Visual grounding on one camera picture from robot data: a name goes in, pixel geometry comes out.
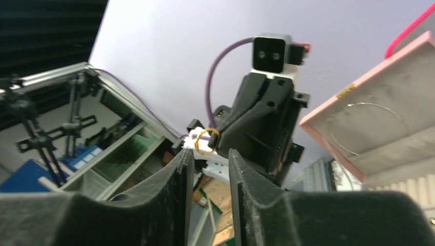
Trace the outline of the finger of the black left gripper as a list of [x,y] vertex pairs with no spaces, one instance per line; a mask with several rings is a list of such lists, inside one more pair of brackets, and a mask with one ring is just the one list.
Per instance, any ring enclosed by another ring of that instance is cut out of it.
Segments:
[[220,118],[214,129],[217,133],[211,133],[209,147],[216,150],[230,150],[238,147],[237,118]]

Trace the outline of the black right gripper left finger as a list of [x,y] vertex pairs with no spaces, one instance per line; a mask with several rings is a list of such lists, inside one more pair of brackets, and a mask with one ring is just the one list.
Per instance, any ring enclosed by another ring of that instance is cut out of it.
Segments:
[[80,193],[1,195],[1,245],[186,245],[194,156],[172,161],[109,201]]

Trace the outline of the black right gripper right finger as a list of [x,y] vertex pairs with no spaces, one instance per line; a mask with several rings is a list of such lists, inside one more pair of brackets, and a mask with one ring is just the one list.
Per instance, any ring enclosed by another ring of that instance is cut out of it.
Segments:
[[291,192],[229,151],[236,245],[434,245],[421,208],[397,191]]

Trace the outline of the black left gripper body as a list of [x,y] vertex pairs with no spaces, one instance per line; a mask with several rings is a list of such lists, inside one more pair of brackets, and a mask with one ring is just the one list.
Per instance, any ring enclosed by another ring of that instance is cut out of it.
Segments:
[[[295,91],[292,79],[267,78],[264,74],[244,76],[230,110],[221,118],[238,119],[237,150],[247,164],[282,186],[304,147],[293,142],[300,111],[307,108],[309,94]],[[228,158],[229,150],[216,150]]]

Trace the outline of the pink jewelry box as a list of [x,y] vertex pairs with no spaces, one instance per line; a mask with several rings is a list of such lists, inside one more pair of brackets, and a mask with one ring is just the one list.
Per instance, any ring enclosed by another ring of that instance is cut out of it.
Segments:
[[434,35],[427,31],[300,123],[361,183],[400,191],[434,219]]

